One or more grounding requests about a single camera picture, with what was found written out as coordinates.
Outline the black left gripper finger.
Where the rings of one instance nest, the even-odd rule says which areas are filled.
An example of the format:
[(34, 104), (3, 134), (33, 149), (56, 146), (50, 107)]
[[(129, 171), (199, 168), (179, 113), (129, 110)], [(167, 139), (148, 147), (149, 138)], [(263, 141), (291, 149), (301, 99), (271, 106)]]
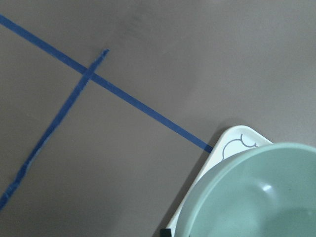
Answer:
[(159, 231), (160, 237), (171, 237), (171, 229), (160, 229)]

